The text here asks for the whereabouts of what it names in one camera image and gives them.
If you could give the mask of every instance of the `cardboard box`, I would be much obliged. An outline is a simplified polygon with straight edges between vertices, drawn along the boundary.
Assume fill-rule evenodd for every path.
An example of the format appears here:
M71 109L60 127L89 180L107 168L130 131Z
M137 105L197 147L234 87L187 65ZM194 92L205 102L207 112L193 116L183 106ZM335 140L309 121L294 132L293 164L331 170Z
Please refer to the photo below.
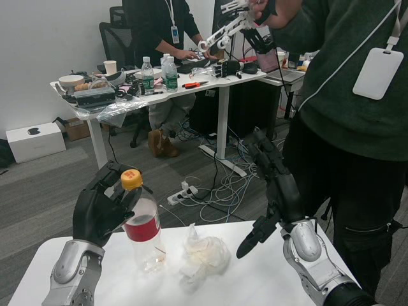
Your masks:
M68 134L70 141L90 137L89 126L86 121L72 118L67 120L69 123L65 124L65 131Z
M18 163L66 150L61 130L56 123L14 129L7 131L6 135Z

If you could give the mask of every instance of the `robotic hand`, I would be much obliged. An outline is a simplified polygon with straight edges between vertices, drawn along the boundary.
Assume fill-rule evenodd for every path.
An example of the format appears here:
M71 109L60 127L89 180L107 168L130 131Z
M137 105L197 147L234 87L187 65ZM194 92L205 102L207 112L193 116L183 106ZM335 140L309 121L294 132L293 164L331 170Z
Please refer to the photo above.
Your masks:
M119 184L111 197L105 195L129 169L133 167L109 161L80 193L73 214L73 240L66 243L52 269L50 292L42 306L94 305L103 247L112 233L134 216L132 209L142 193L138 188L123 198Z
M249 145L249 153L258 166L259 177L266 180L268 210L237 250L242 258L258 242L265 242L279 222L284 239L284 256L298 272L305 292L318 306L378 305L329 258L323 239L317 234L317 223L305 217L296 182L284 166L277 147L258 129L257 145Z
M276 15L275 0L269 0L267 8L259 20L255 20L249 0L233 0L222 5L221 12L224 15L221 21L229 21L232 18L233 20L229 24L222 26L207 40L199 42L198 48L201 52L206 52L215 44L217 44L218 48L225 49L231 43L231 37L237 32L242 32L258 53L266 54L271 51L273 45L263 41L256 27L262 24L271 14Z

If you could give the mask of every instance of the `brown boot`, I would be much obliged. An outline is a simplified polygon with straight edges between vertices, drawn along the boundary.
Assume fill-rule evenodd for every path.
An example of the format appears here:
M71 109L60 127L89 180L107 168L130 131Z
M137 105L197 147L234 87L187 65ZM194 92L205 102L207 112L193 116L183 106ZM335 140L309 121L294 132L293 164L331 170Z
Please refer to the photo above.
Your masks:
M147 143L154 157L160 157L163 155L163 131L155 129L154 131L149 132L147 135Z
M166 138L163 140L163 155L167 157L177 157L180 155L180 151Z

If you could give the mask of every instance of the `black chair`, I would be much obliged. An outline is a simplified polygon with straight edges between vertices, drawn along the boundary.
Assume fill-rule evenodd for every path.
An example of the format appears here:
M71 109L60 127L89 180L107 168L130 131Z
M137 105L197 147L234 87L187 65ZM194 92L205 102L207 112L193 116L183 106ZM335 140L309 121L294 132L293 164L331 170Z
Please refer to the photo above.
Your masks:
M108 61L117 61L117 68L135 65L134 47L130 28L119 25L101 22L103 48L105 49Z
M131 30L128 26L124 25L124 23L126 23L123 21L124 14L123 17L115 17L120 16L120 13L118 13L120 12L120 9L121 7L118 6L110 8L111 21L113 21L114 24L109 24L106 22L99 24L106 59L108 61L116 61L118 69L121 69L124 66L135 66ZM133 115L136 117L136 129L135 133L133 134L133 140L130 142L130 146L135 148L137 146L137 138L140 131L144 127L150 128L149 111L146 107L140 109L138 112L135 112ZM110 136L115 136L117 134L114 128L110 128L109 133Z
M113 6L109 9L110 23L116 26L125 26L126 18L122 6Z

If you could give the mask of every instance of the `hand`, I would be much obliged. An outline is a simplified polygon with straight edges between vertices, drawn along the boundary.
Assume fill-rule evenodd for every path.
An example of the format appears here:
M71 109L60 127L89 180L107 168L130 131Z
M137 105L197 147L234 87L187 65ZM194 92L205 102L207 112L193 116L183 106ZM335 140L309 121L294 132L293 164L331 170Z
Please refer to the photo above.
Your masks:
M206 59L218 59L218 58L216 58L215 56L212 56L212 55L210 54L210 51L209 51L209 50L207 50L206 52L204 52L203 55L204 55L204 57L205 57Z
M255 13L255 19L262 17L262 12L265 10L268 0L250 0L251 10Z
M200 59L195 52L186 51L186 50L177 50L174 53L174 57L176 57L177 59L180 59L180 60L183 60L183 59Z

